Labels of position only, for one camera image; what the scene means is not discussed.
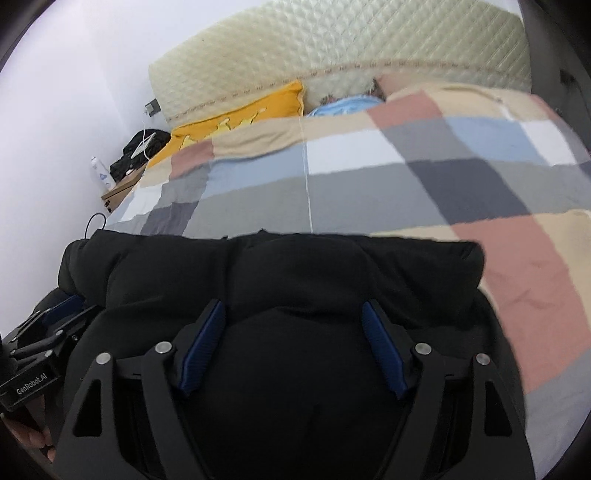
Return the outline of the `person's left hand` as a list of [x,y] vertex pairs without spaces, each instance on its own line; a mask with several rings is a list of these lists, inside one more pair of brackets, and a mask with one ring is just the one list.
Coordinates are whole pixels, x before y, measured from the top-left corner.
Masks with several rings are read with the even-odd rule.
[[53,463],[55,460],[56,449],[47,427],[42,431],[35,430],[29,426],[23,425],[6,416],[2,420],[13,437],[26,449],[38,449],[43,455]]

